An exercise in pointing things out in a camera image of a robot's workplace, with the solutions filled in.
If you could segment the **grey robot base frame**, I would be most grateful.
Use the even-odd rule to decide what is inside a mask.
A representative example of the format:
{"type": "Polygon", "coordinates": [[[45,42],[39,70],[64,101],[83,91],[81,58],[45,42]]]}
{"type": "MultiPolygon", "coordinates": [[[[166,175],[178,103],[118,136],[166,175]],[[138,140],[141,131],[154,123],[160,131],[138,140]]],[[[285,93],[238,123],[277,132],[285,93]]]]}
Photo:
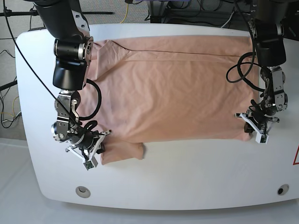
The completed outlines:
{"type": "Polygon", "coordinates": [[[171,19],[187,18],[190,0],[146,0],[148,15],[144,19],[150,23],[164,23],[171,19]]]}

